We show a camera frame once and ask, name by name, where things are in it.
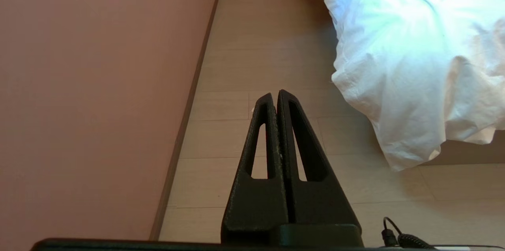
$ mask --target baseboard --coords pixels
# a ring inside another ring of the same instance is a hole
[[[153,223],[153,228],[149,236],[149,240],[156,241],[159,239],[159,233],[163,225],[163,220],[165,218],[166,206],[168,206],[168,199],[170,196],[170,191],[172,190],[172,184],[174,182],[175,170],[177,169],[177,163],[179,161],[179,156],[181,154],[182,142],[184,140],[184,135],[186,134],[186,127],[189,121],[189,115],[191,113],[191,107],[193,107],[193,100],[195,98],[196,86],[198,84],[198,79],[200,77],[200,70],[202,69],[202,63],[204,61],[205,49],[207,48],[207,42],[209,40],[209,35],[211,33],[212,21],[216,13],[216,8],[219,0],[214,0],[214,5],[212,7],[211,16],[209,18],[209,24],[207,25],[207,30],[204,36],[204,42],[202,43],[202,49],[200,50],[200,55],[198,57],[198,62],[196,64],[195,74],[193,75],[193,81],[191,82],[191,88],[189,90],[189,96],[187,99],[186,107],[184,108],[184,115],[182,116],[182,122],[177,132],[177,137],[175,139],[174,149],[172,151],[172,158],[170,159],[170,164],[166,172],[166,179],[163,186],[163,191],[159,200],[159,205],[156,211],[155,222]]]

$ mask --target cable connector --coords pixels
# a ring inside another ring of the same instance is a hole
[[[384,240],[384,246],[386,247],[399,247],[397,237],[393,230],[384,229],[382,231],[382,240]]]

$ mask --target white bedsheet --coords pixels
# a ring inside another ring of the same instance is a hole
[[[505,0],[325,0],[332,80],[394,170],[505,129]]]

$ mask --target wooden floor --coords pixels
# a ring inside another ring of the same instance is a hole
[[[432,244],[505,246],[505,165],[391,172],[368,120],[330,81],[335,45],[323,0],[219,1],[161,240],[220,241],[254,103],[287,89],[304,107],[366,246],[382,245],[384,216]],[[260,143],[256,178],[266,177],[265,162]]]

